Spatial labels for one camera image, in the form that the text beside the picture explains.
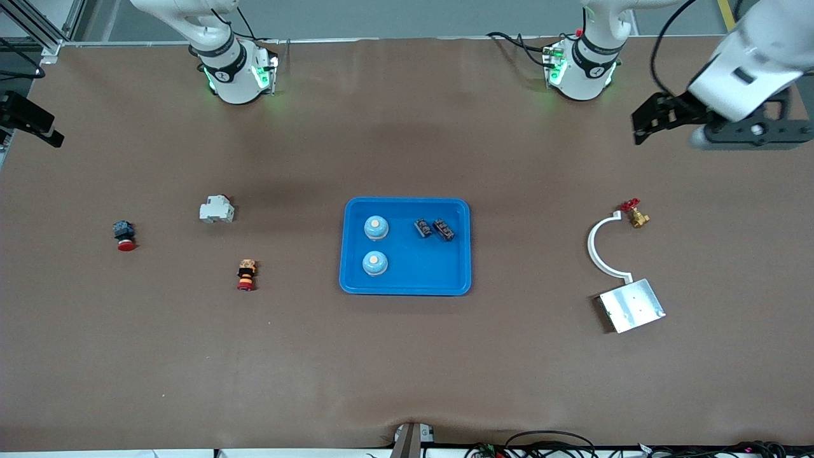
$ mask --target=black bracket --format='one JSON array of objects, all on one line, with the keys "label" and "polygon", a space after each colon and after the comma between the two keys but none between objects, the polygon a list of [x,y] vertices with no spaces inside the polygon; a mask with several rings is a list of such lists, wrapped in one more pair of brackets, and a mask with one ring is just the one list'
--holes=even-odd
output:
[{"label": "black bracket", "polygon": [[[0,127],[34,134],[54,148],[61,147],[65,140],[54,130],[54,115],[13,90],[7,90],[0,99]],[[9,135],[10,132],[0,130],[0,142]]]},{"label": "black bracket", "polygon": [[[771,113],[773,105],[779,107]],[[751,115],[731,122],[707,107],[689,92],[676,97],[656,93],[633,114],[633,141],[641,145],[651,134],[687,124],[704,124],[706,141],[732,149],[795,148],[814,139],[810,120],[789,119],[791,97],[784,89],[767,99]]]}]

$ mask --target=red button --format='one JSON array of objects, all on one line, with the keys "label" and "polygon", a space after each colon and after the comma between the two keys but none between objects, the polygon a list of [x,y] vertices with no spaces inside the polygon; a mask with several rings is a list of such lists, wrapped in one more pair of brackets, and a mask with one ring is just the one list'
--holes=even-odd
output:
[{"label": "red button", "polygon": [[132,240],[122,240],[119,242],[119,251],[133,251],[136,244]]}]

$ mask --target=green led light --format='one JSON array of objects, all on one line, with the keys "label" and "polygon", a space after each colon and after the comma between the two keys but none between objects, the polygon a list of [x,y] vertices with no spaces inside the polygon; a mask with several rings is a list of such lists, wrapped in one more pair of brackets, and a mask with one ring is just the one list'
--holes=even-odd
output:
[{"label": "green led light", "polygon": [[557,85],[562,81],[562,75],[565,74],[566,69],[568,68],[568,61],[565,59],[561,59],[557,62],[557,65],[551,69],[551,76],[549,77],[549,82],[553,85]]},{"label": "green led light", "polygon": [[616,63],[611,65],[610,70],[608,70],[608,78],[605,80],[605,87],[607,87],[611,83],[611,78],[613,77],[613,71],[616,70]]},{"label": "green led light", "polygon": [[203,70],[203,74],[206,75],[206,79],[209,81],[209,89],[211,89],[212,92],[217,92],[217,89],[215,89],[215,83],[212,82],[212,75],[209,74],[209,70],[207,70],[205,67]]},{"label": "green led light", "polygon": [[269,73],[266,72],[262,67],[252,67],[254,68],[255,79],[257,80],[257,85],[261,89],[265,89],[269,87]]}]

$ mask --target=white plastic bracket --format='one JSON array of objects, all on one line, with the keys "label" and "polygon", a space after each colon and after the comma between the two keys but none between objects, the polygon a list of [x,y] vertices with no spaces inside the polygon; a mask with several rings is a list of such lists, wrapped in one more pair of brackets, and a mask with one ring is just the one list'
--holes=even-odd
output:
[{"label": "white plastic bracket", "polygon": [[601,220],[596,224],[596,226],[593,227],[593,229],[591,229],[591,232],[588,234],[588,255],[591,257],[591,261],[593,261],[593,263],[596,264],[600,271],[603,271],[612,277],[624,280],[625,284],[631,284],[633,283],[632,273],[617,271],[613,267],[608,266],[607,264],[605,264],[604,261],[602,261],[602,258],[599,257],[599,253],[597,253],[596,245],[597,231],[599,231],[599,228],[602,227],[603,224],[611,221],[622,221],[622,212],[616,210],[615,212],[613,212],[613,216]]}]

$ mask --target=robotic arm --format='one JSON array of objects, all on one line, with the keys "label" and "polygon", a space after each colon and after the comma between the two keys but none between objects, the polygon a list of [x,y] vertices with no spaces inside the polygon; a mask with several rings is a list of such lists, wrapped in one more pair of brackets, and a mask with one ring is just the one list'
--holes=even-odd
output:
[{"label": "robotic arm", "polygon": [[248,103],[272,94],[278,59],[251,40],[235,37],[218,15],[237,9],[239,0],[131,0],[133,5],[176,29],[203,62],[209,87],[227,103]]},{"label": "robotic arm", "polygon": [[[789,119],[788,87],[814,68],[814,2],[760,0],[678,96],[659,92],[632,115],[636,144],[659,130],[701,124],[699,149],[791,149],[814,139],[809,120]],[[779,113],[769,113],[775,103]]]},{"label": "robotic arm", "polygon": [[584,30],[551,46],[543,62],[549,86],[569,99],[590,100],[611,83],[616,58],[632,30],[632,9],[668,7],[681,0],[580,0]]}]

